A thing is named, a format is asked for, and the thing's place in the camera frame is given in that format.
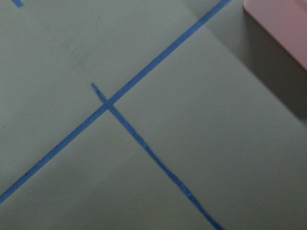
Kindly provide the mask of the pink plastic bin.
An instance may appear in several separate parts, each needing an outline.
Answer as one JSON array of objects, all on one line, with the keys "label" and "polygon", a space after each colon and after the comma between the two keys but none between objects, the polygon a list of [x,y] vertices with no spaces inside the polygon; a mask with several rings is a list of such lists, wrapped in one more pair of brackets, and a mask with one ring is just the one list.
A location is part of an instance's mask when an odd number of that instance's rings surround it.
[{"label": "pink plastic bin", "polygon": [[303,68],[307,68],[305,0],[245,0],[243,7]]}]

